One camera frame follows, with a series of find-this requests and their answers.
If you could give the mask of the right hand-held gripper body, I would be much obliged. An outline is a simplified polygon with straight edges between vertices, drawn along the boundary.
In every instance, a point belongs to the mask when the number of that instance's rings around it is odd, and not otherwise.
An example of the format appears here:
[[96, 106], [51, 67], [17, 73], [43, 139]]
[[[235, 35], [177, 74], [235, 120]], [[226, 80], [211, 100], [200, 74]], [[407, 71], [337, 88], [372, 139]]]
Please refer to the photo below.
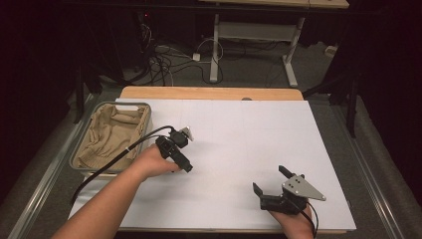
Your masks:
[[262, 210], [297, 215], [307, 208], [310, 199], [326, 201], [326, 197], [314, 188], [305, 177], [293, 175], [282, 184], [281, 195], [267, 195], [259, 189]]

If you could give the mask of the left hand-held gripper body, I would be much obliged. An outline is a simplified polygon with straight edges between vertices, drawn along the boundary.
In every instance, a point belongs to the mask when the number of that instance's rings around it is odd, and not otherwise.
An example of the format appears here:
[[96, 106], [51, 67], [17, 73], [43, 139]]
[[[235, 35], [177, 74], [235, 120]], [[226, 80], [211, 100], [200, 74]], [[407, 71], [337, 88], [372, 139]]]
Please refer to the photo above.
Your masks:
[[160, 154], [163, 158], [170, 157], [179, 168], [190, 172], [193, 168], [190, 160], [180, 151], [181, 148], [193, 140], [190, 127], [184, 127], [180, 130], [172, 129], [169, 136], [161, 135], [155, 140]]

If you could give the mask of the person's left hand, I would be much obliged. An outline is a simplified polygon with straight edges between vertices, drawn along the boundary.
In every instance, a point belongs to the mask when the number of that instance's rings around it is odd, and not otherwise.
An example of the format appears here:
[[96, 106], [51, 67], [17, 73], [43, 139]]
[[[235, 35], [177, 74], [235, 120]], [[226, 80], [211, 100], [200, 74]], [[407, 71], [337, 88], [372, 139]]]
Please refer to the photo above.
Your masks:
[[174, 171], [180, 171], [180, 167], [164, 159], [155, 143], [146, 148], [128, 169], [130, 176], [139, 182]]

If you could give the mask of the person's right hand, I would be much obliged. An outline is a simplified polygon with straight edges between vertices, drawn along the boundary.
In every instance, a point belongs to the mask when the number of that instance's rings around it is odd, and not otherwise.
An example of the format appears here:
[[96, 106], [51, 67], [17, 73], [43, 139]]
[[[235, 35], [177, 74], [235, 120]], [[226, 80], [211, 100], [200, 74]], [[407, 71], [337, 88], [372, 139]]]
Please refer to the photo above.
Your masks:
[[314, 239], [314, 230], [308, 217], [312, 217], [309, 207], [298, 215], [287, 215], [280, 212], [270, 211], [270, 214], [279, 222], [284, 234], [288, 239]]

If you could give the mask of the black stand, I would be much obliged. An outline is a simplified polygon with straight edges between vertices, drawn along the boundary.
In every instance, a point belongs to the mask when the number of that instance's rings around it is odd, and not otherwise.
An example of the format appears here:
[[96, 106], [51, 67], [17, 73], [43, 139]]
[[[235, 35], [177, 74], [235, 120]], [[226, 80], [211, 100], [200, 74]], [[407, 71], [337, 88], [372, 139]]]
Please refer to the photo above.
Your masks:
[[355, 138], [355, 115], [358, 92], [359, 76], [353, 73], [342, 73], [325, 81], [313, 88], [302, 92], [303, 98], [307, 99], [314, 94], [329, 94], [328, 101], [331, 105], [347, 104], [345, 126], [349, 135]]
[[103, 87], [100, 82], [99, 69], [91, 63], [81, 64], [75, 72], [76, 116], [74, 123], [78, 123], [85, 111], [85, 90], [91, 94], [100, 94]]

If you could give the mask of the white-framed desk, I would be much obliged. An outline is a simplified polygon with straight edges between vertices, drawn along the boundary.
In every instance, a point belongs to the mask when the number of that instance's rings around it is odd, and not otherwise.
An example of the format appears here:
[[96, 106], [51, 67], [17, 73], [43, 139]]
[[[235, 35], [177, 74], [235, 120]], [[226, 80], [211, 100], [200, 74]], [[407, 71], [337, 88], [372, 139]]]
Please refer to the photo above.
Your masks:
[[222, 77], [219, 75], [219, 61], [223, 56], [223, 47], [219, 40], [263, 40], [282, 41], [290, 44], [289, 50], [282, 56], [287, 80], [292, 88], [298, 86], [292, 58], [302, 32], [302, 28], [311, 10], [345, 10], [349, 7], [347, 0], [200, 0], [211, 3], [214, 7], [278, 7], [287, 10], [304, 10], [303, 16], [295, 17], [292, 23], [264, 23], [260, 20], [222, 20], [221, 14], [214, 15], [214, 30], [212, 55], [210, 60], [211, 83], [217, 83]]

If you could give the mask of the metal floor rail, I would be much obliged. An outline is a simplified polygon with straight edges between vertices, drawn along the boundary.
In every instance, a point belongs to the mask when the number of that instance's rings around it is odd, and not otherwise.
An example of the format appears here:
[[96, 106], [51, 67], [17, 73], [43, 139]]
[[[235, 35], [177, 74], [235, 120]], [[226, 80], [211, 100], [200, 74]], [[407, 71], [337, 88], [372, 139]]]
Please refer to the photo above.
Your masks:
[[376, 181], [376, 178], [366, 161], [366, 158], [363, 154], [362, 147], [357, 141], [357, 137], [352, 137], [349, 129], [346, 127], [345, 115], [343, 110], [340, 107], [333, 107], [332, 111], [339, 122], [339, 127], [341, 128], [343, 134], [345, 135], [348, 144], [351, 146], [353, 151], [353, 157], [356, 163], [356, 167], [359, 171], [360, 177], [363, 181], [364, 187], [366, 188], [372, 203], [377, 211], [378, 217], [380, 218], [389, 239], [404, 239], [404, 234], [402, 233], [397, 220], [393, 215], [391, 206], [387, 201], [384, 193], [381, 191], [381, 188]]
[[84, 177], [71, 169], [69, 157], [87, 117], [74, 122], [76, 103], [29, 163], [0, 216], [0, 239], [49, 239], [68, 219], [74, 190]]

